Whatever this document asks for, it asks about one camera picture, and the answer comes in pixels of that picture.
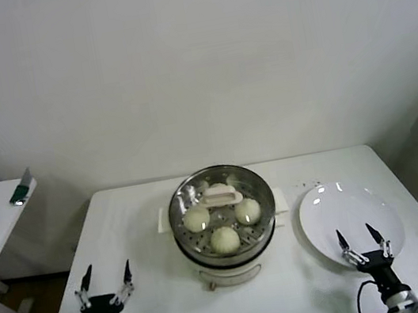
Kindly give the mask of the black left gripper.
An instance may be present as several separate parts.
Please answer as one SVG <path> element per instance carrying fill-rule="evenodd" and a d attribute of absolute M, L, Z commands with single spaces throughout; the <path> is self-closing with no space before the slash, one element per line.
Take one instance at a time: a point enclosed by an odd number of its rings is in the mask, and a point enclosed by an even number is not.
<path fill-rule="evenodd" d="M 115 295 L 110 293 L 92 296 L 91 298 L 89 298 L 88 291 L 93 266 L 88 266 L 85 275 L 82 278 L 80 289 L 76 290 L 74 293 L 82 313 L 121 313 L 121 311 L 124 310 L 123 303 L 129 300 L 135 289 L 129 263 L 129 260 L 127 259 L 124 266 L 123 285 Z"/>

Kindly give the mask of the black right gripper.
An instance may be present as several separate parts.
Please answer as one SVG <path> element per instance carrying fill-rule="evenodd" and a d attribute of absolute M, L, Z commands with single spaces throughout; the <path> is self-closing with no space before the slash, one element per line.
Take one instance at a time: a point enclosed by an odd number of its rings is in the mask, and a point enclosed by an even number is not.
<path fill-rule="evenodd" d="M 380 250 L 359 254 L 354 251 L 347 242 L 346 238 L 336 229 L 338 244 L 340 244 L 342 257 L 361 273 L 369 274 L 373 277 L 381 297 L 393 296 L 403 291 L 402 282 L 391 268 L 393 256 L 390 241 L 385 240 L 381 233 L 370 224 L 365 224 L 373 240 L 380 246 Z"/>

